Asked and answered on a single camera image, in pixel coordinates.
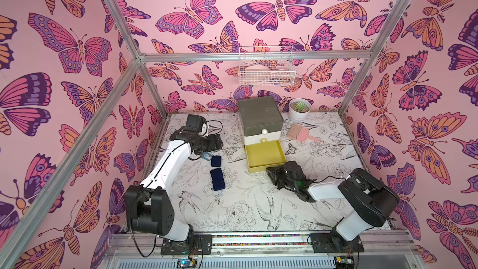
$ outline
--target pink wall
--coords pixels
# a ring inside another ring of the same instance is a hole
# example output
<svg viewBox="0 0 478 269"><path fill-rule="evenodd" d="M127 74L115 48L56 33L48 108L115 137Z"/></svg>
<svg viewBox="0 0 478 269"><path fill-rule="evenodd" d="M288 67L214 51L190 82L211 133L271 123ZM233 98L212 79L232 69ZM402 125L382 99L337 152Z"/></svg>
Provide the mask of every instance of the pink wall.
<svg viewBox="0 0 478 269"><path fill-rule="evenodd" d="M368 168L400 194L393 216L414 235L429 268L478 265L474 1L412 0L402 37L383 56L400 58L372 69L366 94L347 112ZM440 11L427 17L427 7ZM403 36L408 27L422 37Z"/></svg>

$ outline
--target potted plant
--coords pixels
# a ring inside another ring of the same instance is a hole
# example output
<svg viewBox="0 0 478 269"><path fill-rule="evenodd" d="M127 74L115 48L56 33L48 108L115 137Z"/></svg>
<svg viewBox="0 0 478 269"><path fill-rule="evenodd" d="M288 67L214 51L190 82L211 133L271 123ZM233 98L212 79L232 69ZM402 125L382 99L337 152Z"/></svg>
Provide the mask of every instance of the potted plant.
<svg viewBox="0 0 478 269"><path fill-rule="evenodd" d="M289 103L289 119L293 123L304 121L310 113L312 105L306 99L296 98Z"/></svg>

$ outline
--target gray lid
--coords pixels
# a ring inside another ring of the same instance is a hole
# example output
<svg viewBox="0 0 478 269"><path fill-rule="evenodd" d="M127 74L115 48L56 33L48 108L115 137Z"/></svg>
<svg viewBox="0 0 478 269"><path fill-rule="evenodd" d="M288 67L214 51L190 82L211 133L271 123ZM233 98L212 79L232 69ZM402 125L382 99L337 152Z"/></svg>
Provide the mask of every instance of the gray lid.
<svg viewBox="0 0 478 269"><path fill-rule="evenodd" d="M277 131L282 129L284 119L271 96L239 100L238 105L244 130L260 126L266 128L276 123L281 123Z"/></svg>

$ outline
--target blue clip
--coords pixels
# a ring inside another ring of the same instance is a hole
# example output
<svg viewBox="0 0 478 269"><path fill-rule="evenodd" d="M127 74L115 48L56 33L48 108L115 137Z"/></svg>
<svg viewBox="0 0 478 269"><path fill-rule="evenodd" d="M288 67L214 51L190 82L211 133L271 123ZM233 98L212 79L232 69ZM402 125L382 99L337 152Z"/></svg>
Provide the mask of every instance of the blue clip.
<svg viewBox="0 0 478 269"><path fill-rule="evenodd" d="M206 159L207 161L211 161L212 155L211 155L210 153L204 152L204 153L201 155L201 158L204 158L204 159Z"/></svg>

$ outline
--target white wire basket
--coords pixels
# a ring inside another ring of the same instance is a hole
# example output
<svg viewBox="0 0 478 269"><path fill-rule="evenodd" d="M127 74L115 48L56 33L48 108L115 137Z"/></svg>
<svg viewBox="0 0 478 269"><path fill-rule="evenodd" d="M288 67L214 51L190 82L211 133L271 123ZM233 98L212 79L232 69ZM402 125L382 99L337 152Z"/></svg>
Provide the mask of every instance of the white wire basket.
<svg viewBox="0 0 478 269"><path fill-rule="evenodd" d="M267 52L264 46L243 46L249 52L239 53L239 86L291 86L296 77L296 67L291 52ZM249 66L261 65L268 69L253 70Z"/></svg>

